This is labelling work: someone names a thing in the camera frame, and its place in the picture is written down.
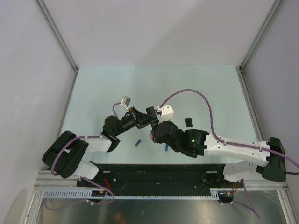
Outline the black battery cover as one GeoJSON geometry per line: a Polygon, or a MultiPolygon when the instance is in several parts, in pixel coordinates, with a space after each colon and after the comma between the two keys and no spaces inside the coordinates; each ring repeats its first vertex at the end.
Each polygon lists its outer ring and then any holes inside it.
{"type": "Polygon", "coordinates": [[[192,118],[185,118],[185,125],[186,127],[193,127],[192,118]]]}

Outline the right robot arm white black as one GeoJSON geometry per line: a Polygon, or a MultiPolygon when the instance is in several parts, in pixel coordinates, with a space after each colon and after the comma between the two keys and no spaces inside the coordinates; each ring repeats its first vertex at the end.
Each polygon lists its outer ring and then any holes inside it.
{"type": "Polygon", "coordinates": [[[183,131],[171,121],[152,125],[151,138],[154,143],[165,143],[174,152],[192,158],[208,155],[239,159],[235,165],[223,165],[216,174],[215,181],[220,187],[246,179],[252,173],[273,182],[286,181],[285,152],[278,138],[256,142],[222,139],[198,129],[183,131]]]}

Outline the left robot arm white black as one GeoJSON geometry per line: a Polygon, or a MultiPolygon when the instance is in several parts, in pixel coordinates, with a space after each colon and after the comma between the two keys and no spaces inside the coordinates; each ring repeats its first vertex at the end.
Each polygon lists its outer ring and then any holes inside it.
{"type": "Polygon", "coordinates": [[[109,153],[116,149],[120,134],[131,128],[143,129],[157,121],[154,107],[142,113],[131,107],[121,119],[108,116],[99,135],[77,136],[71,131],[64,131],[42,157],[43,163],[51,169],[53,175],[68,178],[72,175],[85,177],[92,186],[103,182],[100,168],[92,161],[84,159],[90,153],[109,153]]]}

